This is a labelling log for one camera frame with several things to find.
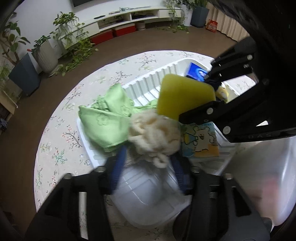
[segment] red bag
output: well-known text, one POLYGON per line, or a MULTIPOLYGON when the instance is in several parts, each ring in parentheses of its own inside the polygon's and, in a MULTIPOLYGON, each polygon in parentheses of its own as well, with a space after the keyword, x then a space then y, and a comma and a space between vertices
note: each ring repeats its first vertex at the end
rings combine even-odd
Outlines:
POLYGON ((217 31, 217 25, 218 25, 217 22, 213 20, 209 20, 209 22, 207 23, 206 29, 215 33, 217 31))

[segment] round table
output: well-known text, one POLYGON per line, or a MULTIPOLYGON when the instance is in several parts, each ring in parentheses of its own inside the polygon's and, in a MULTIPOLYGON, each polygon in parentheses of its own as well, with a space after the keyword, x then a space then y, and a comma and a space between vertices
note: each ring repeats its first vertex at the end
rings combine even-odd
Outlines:
MULTIPOLYGON (((127 84, 139 76, 182 58, 196 59, 208 68, 211 67, 210 62, 213 59, 185 51, 150 51, 106 65, 80 81, 56 108, 41 137, 34 169, 36 210, 65 173, 81 175, 92 170, 77 132, 78 106, 88 106, 115 83, 127 84)), ((229 84, 238 93, 243 93, 253 86, 254 82, 244 76, 230 80, 229 84)), ((175 240, 172 222, 152 230, 138 229, 124 219, 108 197, 106 207, 116 241, 175 240)), ((83 209, 80 213, 80 228, 82 237, 86 237, 86 214, 83 209)))

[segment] yellow sponge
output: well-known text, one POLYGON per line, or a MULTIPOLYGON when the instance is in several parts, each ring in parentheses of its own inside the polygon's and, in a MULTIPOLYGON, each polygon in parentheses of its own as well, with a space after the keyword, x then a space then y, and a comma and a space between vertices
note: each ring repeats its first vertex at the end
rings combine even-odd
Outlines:
POLYGON ((206 83, 167 74, 161 83, 157 113, 179 120, 179 115, 216 100, 214 88, 206 83))

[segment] blue box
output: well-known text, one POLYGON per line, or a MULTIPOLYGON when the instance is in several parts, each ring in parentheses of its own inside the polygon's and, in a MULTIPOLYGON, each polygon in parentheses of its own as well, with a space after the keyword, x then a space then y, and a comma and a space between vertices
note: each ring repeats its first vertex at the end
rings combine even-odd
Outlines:
POLYGON ((194 63, 190 63, 186 77, 204 82, 205 81, 204 76, 206 74, 207 74, 207 71, 205 71, 203 68, 197 66, 194 63))

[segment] curtain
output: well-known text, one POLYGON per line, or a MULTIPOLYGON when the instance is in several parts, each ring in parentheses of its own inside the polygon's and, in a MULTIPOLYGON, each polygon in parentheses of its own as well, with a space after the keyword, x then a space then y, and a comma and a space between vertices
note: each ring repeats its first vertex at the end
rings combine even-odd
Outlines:
POLYGON ((206 8, 209 9, 206 23, 209 20, 214 20, 218 23, 217 30, 226 34, 226 36, 232 38, 235 41, 239 41, 247 36, 248 32, 234 19, 226 16, 220 10, 215 8, 211 3, 208 3, 206 8))

